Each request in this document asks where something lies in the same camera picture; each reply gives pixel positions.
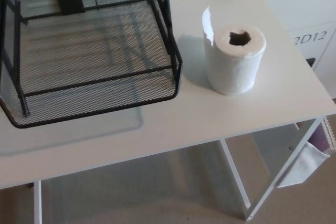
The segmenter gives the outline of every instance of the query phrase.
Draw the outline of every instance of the wire mesh tray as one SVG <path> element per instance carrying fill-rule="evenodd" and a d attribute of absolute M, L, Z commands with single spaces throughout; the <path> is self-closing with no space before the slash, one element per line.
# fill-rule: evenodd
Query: wire mesh tray
<path fill-rule="evenodd" d="M 0 105 L 16 127 L 177 95 L 169 0 L 2 0 L 1 32 Z"/>

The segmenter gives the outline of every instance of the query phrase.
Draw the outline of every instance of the white desk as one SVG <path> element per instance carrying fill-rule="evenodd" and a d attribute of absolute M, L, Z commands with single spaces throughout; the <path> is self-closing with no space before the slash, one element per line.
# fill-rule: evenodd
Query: white desk
<path fill-rule="evenodd" d="M 225 97 L 206 81 L 201 15 L 207 6 L 214 26 L 250 23 L 265 34 L 267 50 L 255 86 L 246 94 Z M 336 105 L 263 0 L 171 0 L 171 8 L 184 60 L 177 98 L 23 130 L 0 115 L 0 188 L 37 182 L 37 218 L 42 179 L 220 140 L 249 219 L 322 117 L 336 113 Z M 225 138 L 305 120 L 291 141 L 293 151 L 250 203 Z"/>

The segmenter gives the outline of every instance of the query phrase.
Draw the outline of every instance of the metal frame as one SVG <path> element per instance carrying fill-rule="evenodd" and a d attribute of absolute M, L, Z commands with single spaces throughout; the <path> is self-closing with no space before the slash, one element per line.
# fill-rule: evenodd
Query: metal frame
<path fill-rule="evenodd" d="M 42 186 L 41 180 L 34 182 L 34 224 L 42 224 Z"/>
<path fill-rule="evenodd" d="M 250 220 L 253 218 L 253 216 L 259 210 L 259 208 L 264 203 L 268 195 L 277 186 L 277 183 L 279 182 L 282 175 L 285 173 L 285 171 L 290 166 L 290 164 L 294 161 L 294 159 L 298 156 L 298 154 L 300 153 L 300 151 L 302 150 L 302 148 L 308 141 L 309 137 L 315 131 L 315 129 L 321 123 L 322 120 L 323 118 L 316 118 L 313 120 L 305 121 L 302 124 L 302 126 L 297 131 L 296 135 L 294 136 L 293 140 L 291 141 L 292 143 L 291 146 L 293 147 L 293 149 L 287 161 L 283 164 L 280 170 L 276 171 L 275 173 L 271 173 L 270 178 L 264 185 L 263 189 L 261 190 L 259 195 L 256 197 L 256 199 L 252 202 L 250 202 L 247 196 L 243 182 L 241 181 L 238 170 L 232 159 L 231 153 L 229 151 L 229 148 L 226 144 L 225 139 L 220 140 L 220 143 L 223 147 L 223 150 L 226 156 L 227 163 L 231 170 L 231 174 L 235 181 L 236 189 L 240 196 L 240 201 L 243 205 L 243 212 L 244 212 L 246 220 Z"/>
<path fill-rule="evenodd" d="M 156 23 L 159 27 L 162 39 L 164 41 L 166 51 L 171 57 L 171 65 L 169 66 L 164 66 L 164 67 L 158 67 L 158 68 L 153 68 L 153 69 L 147 69 L 143 71 L 137 71 L 137 72 L 130 72 L 127 74 L 121 74 L 118 76 L 113 76 L 113 77 L 108 77 L 108 78 L 102 78 L 98 80 L 91 80 L 91 81 L 86 81 L 86 82 L 81 82 L 81 83 L 76 83 L 76 84 L 70 84 L 70 85 L 65 85 L 61 87 L 56 87 L 56 88 L 51 88 L 51 89 L 45 89 L 45 90 L 38 90 L 30 93 L 24 93 L 21 86 L 20 86 L 20 26 L 21 23 L 28 24 L 29 20 L 32 19 L 40 19 L 40 18 L 46 18 L 46 17 L 52 17 L 52 16 L 60 16 L 62 15 L 61 12 L 56 12 L 56 13 L 49 13 L 49 14 L 42 14 L 38 16 L 30 16 L 30 17 L 25 17 L 23 18 L 20 13 L 20 1 L 15 0 L 15 4 L 11 3 L 10 0 L 2 0 L 1 3 L 1 19 L 0 19 L 0 33 L 2 36 L 1 38 L 1 43 L 0 43 L 0 63 L 4 64 L 6 67 L 9 76 L 12 80 L 12 83 L 15 87 L 15 90 L 18 94 L 18 97 L 20 99 L 22 111 L 25 117 L 29 116 L 29 109 L 28 105 L 26 102 L 27 97 L 32 97 L 35 95 L 41 95 L 45 93 L 50 93 L 50 92 L 56 92 L 56 91 L 61 91 L 61 90 L 66 90 L 66 89 L 72 89 L 72 88 L 77 88 L 77 87 L 82 87 L 86 85 L 92 85 L 92 84 L 97 84 L 97 83 L 102 83 L 102 82 L 107 82 L 107 81 L 112 81 L 112 80 L 117 80 L 117 79 L 123 79 L 123 78 L 128 78 L 128 77 L 134 77 L 138 76 L 141 74 L 146 74 L 146 73 L 154 73 L 166 69 L 172 69 L 173 76 L 174 76 L 174 81 L 175 81 L 175 92 L 173 95 L 168 96 L 168 97 L 163 97 L 159 99 L 152 99 L 152 100 L 147 100 L 143 102 L 137 102 L 133 104 L 127 104 L 127 105 L 122 105 L 122 106 L 117 106 L 117 107 L 112 107 L 108 109 L 103 109 L 103 110 L 98 110 L 98 111 L 93 111 L 93 112 L 86 112 L 86 113 L 80 113 L 80 114 L 75 114 L 75 115 L 70 115 L 70 116 L 64 116 L 61 118 L 56 118 L 56 119 L 51 119 L 51 120 L 44 120 L 40 122 L 35 122 L 35 123 L 28 123 L 28 124 L 18 124 L 14 120 L 14 117 L 12 116 L 10 109 L 7 107 L 6 103 L 0 98 L 0 106 L 4 110 L 5 114 L 7 115 L 8 119 L 10 122 L 17 128 L 27 128 L 27 127 L 33 127 L 33 126 L 39 126 L 39 125 L 45 125 L 45 124 L 50 124 L 50 123 L 56 123 L 56 122 L 61 122 L 61 121 L 66 121 L 66 120 L 72 120 L 72 119 L 78 119 L 82 118 L 85 116 L 91 116 L 91 115 L 97 115 L 101 113 L 107 113 L 107 112 L 112 112 L 112 111 L 117 111 L 117 110 L 123 110 L 123 109 L 128 109 L 136 106 L 143 106 L 151 103 L 156 103 L 156 102 L 162 102 L 166 100 L 170 100 L 174 97 L 177 96 L 178 90 L 179 90 L 179 84 L 180 84 L 180 79 L 181 79 L 181 71 L 182 71 L 182 58 L 180 55 L 180 52 L 178 51 L 178 47 L 176 44 L 176 41 L 173 36 L 172 32 L 172 22 L 171 22 L 171 14 L 170 14 L 170 4 L 169 0 L 156 0 L 159 4 L 159 9 L 157 9 L 154 0 L 130 0 L 130 1 L 124 1 L 124 2 L 118 2 L 118 3 L 111 3 L 111 4 L 104 4 L 104 5 L 98 5 L 97 0 L 95 0 L 95 5 L 90 6 L 90 7 L 85 7 L 84 11 L 87 10 L 99 10 L 101 8 L 108 8 L 108 7 L 114 7 L 118 5 L 127 5 L 127 4 L 132 4 L 132 3 L 137 3 L 137 2 L 142 2 L 142 1 L 148 1 L 150 4 L 153 14 L 156 20 Z M 7 6 L 14 12 L 14 17 L 15 17 L 15 36 L 14 36 L 14 60 L 13 60 L 13 65 L 11 64 L 11 61 L 8 58 L 8 55 L 5 51 L 5 46 L 4 46 L 4 34 L 5 34 L 5 23 L 6 23 L 6 10 Z"/>

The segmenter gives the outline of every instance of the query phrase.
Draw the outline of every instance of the desk leg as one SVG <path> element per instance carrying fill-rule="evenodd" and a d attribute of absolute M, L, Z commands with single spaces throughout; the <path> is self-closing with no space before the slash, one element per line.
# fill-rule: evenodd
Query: desk leg
<path fill-rule="evenodd" d="M 305 121 L 300 129 L 298 130 L 297 134 L 293 138 L 292 146 L 293 151 L 290 154 L 287 161 L 284 163 L 283 167 L 280 169 L 278 173 L 271 174 L 271 177 L 267 181 L 266 185 L 262 189 L 262 191 L 259 193 L 257 198 L 250 203 L 248 196 L 246 194 L 246 191 L 244 189 L 244 185 L 240 179 L 240 176 L 238 174 L 237 168 L 235 166 L 235 163 L 231 157 L 230 151 L 227 147 L 227 144 L 225 140 L 221 140 L 221 144 L 224 150 L 224 153 L 226 155 L 227 162 L 230 166 L 231 173 L 235 179 L 236 187 L 238 192 L 241 196 L 241 201 L 243 203 L 243 210 L 246 220 L 250 220 L 253 218 L 255 213 L 258 211 L 260 206 L 264 203 L 267 196 L 271 193 L 271 191 L 276 187 L 277 182 L 282 177 L 284 172 L 287 170 L 287 168 L 290 166 L 290 164 L 294 161 L 294 159 L 297 157 L 297 155 L 300 153 L 302 148 L 304 147 L 305 143 L 308 141 L 311 134 L 315 131 L 317 126 L 321 123 L 323 118 L 316 118 L 313 120 Z"/>
<path fill-rule="evenodd" d="M 42 224 L 41 180 L 34 182 L 34 224 Z"/>

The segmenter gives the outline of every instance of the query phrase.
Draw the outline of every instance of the paper towel roll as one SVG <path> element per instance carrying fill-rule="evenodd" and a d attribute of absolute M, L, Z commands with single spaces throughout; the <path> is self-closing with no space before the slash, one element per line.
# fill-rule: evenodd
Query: paper towel roll
<path fill-rule="evenodd" d="M 213 32 L 209 8 L 202 23 L 207 75 L 212 87 L 225 95 L 250 90 L 266 49 L 262 32 L 243 24 L 227 25 Z"/>

